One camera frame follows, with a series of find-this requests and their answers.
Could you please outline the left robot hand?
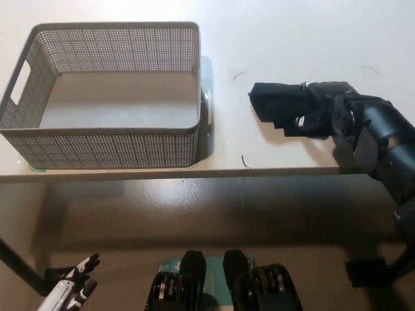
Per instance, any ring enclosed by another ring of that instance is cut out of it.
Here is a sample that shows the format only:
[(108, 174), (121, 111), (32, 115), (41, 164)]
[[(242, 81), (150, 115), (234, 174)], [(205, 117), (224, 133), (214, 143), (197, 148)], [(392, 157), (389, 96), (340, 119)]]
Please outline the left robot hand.
[(43, 300), (38, 310), (80, 310), (98, 285), (96, 280), (89, 280), (89, 273), (99, 264), (99, 254), (95, 253), (76, 266), (70, 267)]

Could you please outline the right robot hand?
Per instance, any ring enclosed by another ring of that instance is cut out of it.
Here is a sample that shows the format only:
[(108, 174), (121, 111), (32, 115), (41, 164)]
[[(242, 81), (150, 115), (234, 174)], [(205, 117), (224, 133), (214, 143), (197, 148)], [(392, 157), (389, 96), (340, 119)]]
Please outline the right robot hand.
[(299, 87), (307, 94), (312, 110), (296, 117), (295, 127), (307, 137), (331, 136), (335, 99), (339, 96), (355, 95), (357, 90), (347, 82), (303, 82)]

